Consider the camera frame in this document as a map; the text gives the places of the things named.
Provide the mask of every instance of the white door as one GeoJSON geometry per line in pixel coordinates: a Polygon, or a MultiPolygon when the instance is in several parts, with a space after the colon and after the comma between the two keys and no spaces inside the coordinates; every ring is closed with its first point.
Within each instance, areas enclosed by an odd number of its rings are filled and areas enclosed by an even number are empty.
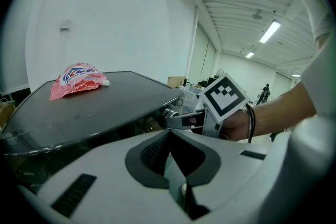
{"type": "Polygon", "coordinates": [[[289,90],[291,82],[292,82],[291,79],[279,73],[275,73],[273,86],[272,89],[270,90],[271,99],[274,99],[282,95],[283,93],[287,92],[289,90]]]}
{"type": "Polygon", "coordinates": [[[210,76],[212,63],[214,61],[215,49],[198,26],[195,36],[194,50],[191,57],[188,79],[190,83],[197,84],[199,81],[207,80],[210,76]]]}

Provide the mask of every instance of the pink plastic pouch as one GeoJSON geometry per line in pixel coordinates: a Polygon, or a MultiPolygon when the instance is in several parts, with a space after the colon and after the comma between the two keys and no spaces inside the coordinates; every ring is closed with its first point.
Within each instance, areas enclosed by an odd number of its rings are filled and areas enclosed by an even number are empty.
{"type": "Polygon", "coordinates": [[[51,86],[49,100],[59,99],[68,93],[93,90],[99,85],[108,86],[105,75],[88,63],[78,62],[69,66],[51,86]]]}

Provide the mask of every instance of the forearm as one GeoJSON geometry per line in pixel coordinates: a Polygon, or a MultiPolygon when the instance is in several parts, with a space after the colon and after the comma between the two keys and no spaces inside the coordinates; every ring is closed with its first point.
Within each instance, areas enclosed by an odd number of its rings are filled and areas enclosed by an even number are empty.
{"type": "Polygon", "coordinates": [[[302,83],[268,103],[254,107],[256,127],[254,136],[281,132],[316,111],[302,83]]]}

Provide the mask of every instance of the dark figure in background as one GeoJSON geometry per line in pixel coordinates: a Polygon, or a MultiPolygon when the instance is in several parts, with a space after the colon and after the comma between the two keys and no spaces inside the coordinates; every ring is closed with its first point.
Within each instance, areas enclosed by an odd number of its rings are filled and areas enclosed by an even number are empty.
{"type": "Polygon", "coordinates": [[[260,104],[260,103],[264,103],[264,98],[265,98],[267,93],[268,93],[268,95],[267,95],[267,98],[268,98],[268,96],[269,96],[269,85],[266,84],[266,86],[262,90],[263,91],[258,95],[259,100],[257,102],[257,105],[260,104]]]}

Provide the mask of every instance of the cardboard box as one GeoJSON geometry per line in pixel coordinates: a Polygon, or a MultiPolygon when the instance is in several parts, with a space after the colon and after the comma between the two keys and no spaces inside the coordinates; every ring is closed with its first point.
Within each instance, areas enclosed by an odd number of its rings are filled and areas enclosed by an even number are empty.
{"type": "Polygon", "coordinates": [[[183,85],[186,78],[187,77],[169,77],[167,84],[172,88],[178,88],[179,86],[183,85]]]}
{"type": "Polygon", "coordinates": [[[3,129],[14,110],[15,106],[13,101],[0,104],[0,129],[3,129]]]}

